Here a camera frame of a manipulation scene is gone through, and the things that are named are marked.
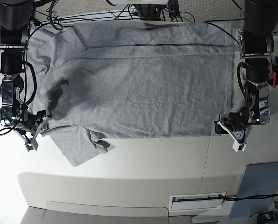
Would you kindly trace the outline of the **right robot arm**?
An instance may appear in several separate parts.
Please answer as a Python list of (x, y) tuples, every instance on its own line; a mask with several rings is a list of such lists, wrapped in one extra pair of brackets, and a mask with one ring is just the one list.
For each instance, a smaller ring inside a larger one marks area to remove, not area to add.
[(28, 151), (36, 150), (36, 137), (48, 129), (46, 111), (28, 112), (35, 98), (37, 80), (35, 70), (27, 61), (28, 42), (34, 11), (44, 1), (0, 0), (0, 136), (14, 131)]

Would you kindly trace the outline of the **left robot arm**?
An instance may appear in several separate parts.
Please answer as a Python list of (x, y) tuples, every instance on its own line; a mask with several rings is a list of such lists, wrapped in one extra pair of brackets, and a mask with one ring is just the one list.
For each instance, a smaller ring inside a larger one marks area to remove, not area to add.
[(233, 149), (244, 151), (254, 125), (270, 121), (269, 86), (276, 86), (276, 68), (272, 64), (274, 38), (278, 23), (278, 0), (246, 0), (241, 10), (238, 34), (240, 63), (236, 75), (245, 105), (237, 112), (221, 114), (214, 122), (217, 134), (229, 134)]

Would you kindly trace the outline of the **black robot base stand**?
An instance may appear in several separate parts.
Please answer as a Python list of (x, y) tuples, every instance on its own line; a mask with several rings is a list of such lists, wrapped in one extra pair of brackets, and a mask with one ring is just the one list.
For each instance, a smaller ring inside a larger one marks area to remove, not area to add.
[(166, 5), (159, 4), (135, 4), (137, 16), (142, 21), (165, 21), (164, 9)]

